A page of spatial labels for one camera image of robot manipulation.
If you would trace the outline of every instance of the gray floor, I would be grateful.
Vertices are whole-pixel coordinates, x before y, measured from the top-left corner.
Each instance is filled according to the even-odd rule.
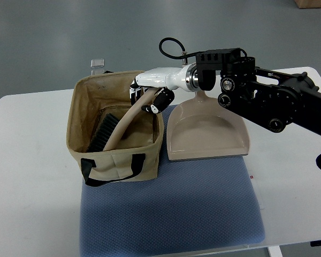
[[[189,52],[242,47],[265,69],[311,66],[321,75],[321,9],[300,10],[294,0],[0,0],[0,98],[73,88],[94,58],[111,71],[179,66],[158,51],[167,36]],[[284,257],[321,256],[307,243],[281,249]]]

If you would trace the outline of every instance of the blue cushion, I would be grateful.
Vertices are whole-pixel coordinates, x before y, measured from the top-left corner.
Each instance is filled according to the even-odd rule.
[[[164,123],[174,106],[164,112]],[[259,243],[259,205],[241,156],[170,162],[158,178],[83,184],[81,256],[150,256]]]

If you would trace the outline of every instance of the beige fabric bag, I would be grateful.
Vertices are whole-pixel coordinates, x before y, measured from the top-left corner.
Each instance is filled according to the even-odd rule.
[[[96,128],[106,114],[121,119],[131,107],[129,86],[142,71],[116,72],[81,79],[75,86],[66,143],[85,182],[100,186],[157,177],[164,123],[161,114],[140,111],[116,149],[86,153]]]

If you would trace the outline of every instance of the dustpan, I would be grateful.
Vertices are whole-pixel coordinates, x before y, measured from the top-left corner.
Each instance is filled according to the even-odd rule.
[[[250,147],[243,119],[204,91],[173,109],[166,143],[172,161],[247,155]]]

